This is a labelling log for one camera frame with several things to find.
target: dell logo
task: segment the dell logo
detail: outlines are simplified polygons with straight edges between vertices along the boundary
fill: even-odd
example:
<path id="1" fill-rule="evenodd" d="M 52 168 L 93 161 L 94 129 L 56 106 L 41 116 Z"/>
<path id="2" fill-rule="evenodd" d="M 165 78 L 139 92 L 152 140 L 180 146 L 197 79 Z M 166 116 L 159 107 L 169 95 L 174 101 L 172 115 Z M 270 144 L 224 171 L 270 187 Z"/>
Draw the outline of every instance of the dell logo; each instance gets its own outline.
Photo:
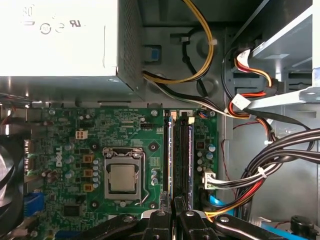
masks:
<path id="1" fill-rule="evenodd" d="M 56 163 L 55 166 L 58 168 L 62 167 L 62 146 L 56 148 Z"/>

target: cable connector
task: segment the cable connector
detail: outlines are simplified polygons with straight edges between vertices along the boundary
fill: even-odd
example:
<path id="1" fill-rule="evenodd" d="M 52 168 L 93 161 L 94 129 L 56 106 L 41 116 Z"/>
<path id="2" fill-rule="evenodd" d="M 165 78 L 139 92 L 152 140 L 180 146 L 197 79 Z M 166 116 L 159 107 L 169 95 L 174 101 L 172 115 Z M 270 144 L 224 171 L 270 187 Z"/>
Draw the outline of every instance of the cable connector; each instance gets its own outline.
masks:
<path id="1" fill-rule="evenodd" d="M 271 79 L 272 86 L 266 86 L 264 88 L 264 92 L 266 93 L 266 97 L 273 97 L 275 95 L 281 95 L 285 93 L 285 83 L 282 81 L 278 81 L 278 79 Z"/>
<path id="2" fill-rule="evenodd" d="M 265 174 L 265 170 L 262 168 L 262 167 L 260 167 L 260 166 L 258 166 L 258 172 L 262 175 L 262 177 L 263 178 L 267 178 L 268 176 Z"/>

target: red wire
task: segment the red wire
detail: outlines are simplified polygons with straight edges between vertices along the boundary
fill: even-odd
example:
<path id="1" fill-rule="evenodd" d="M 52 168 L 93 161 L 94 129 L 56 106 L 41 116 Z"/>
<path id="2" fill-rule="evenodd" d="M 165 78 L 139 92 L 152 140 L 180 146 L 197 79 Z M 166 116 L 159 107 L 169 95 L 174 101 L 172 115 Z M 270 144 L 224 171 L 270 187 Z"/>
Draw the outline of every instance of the red wire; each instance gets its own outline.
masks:
<path id="1" fill-rule="evenodd" d="M 255 121 L 251 121 L 251 122 L 247 122 L 247 123 L 243 123 L 243 124 L 239 124 L 237 126 L 233 127 L 233 130 L 235 130 L 236 128 L 245 126 L 245 125 L 251 125 L 251 124 L 258 124 L 258 122 Z M 227 169 L 227 164 L 226 164 L 226 158 L 225 158 L 225 150 L 224 150 L 224 146 L 225 146 L 225 139 L 222 140 L 221 142 L 221 149 L 222 149 L 222 162 L 223 162 L 223 168 L 224 168 L 224 173 L 226 178 L 228 179 L 228 181 L 231 181 L 230 177 L 229 177 L 229 173 L 228 173 L 228 169 Z M 232 189 L 234 196 L 236 196 L 236 191 L 234 189 Z"/>

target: cable tie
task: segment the cable tie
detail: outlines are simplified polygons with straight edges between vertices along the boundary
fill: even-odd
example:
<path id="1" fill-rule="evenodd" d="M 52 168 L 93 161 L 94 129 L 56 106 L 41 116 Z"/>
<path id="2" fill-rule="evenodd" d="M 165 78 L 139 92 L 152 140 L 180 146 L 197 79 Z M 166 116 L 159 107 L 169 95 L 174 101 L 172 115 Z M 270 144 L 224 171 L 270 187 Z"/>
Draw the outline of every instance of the cable tie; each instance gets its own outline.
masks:
<path id="1" fill-rule="evenodd" d="M 217 39 L 212 39 L 211 41 L 208 42 L 208 45 L 212 45 L 212 46 L 217 45 L 217 44 L 218 44 Z"/>
<path id="2" fill-rule="evenodd" d="M 273 143 L 274 143 L 273 141 L 268 141 L 268 140 L 264 141 L 264 145 L 269 145 L 269 144 L 273 144 Z"/>
<path id="3" fill-rule="evenodd" d="M 262 175 L 262 177 L 264 177 L 265 179 L 268 177 L 266 174 L 265 174 L 265 170 L 258 166 L 258 172 Z"/>
<path id="4" fill-rule="evenodd" d="M 182 36 L 180 38 L 180 42 L 181 43 L 190 42 L 190 37 L 189 36 Z"/>

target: ram slot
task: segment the ram slot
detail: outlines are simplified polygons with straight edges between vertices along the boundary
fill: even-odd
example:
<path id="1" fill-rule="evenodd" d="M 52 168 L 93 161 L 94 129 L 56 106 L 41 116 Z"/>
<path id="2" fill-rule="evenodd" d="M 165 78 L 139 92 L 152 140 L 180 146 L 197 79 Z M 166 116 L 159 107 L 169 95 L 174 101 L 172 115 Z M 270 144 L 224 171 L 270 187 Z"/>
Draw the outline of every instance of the ram slot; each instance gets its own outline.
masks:
<path id="1" fill-rule="evenodd" d="M 163 191 L 169 191 L 169 145 L 170 145 L 170 112 L 164 110 L 164 120 L 163 120 Z"/>
<path id="2" fill-rule="evenodd" d="M 187 186 L 187 207 L 194 208 L 194 123 L 195 118 L 188 119 L 188 186 Z"/>
<path id="3" fill-rule="evenodd" d="M 177 112 L 164 110 L 163 123 L 163 191 L 173 196 L 174 125 Z"/>
<path id="4" fill-rule="evenodd" d="M 188 117 L 182 116 L 180 122 L 179 134 L 179 151 L 180 151 L 180 186 L 184 200 L 189 205 L 189 125 Z"/>

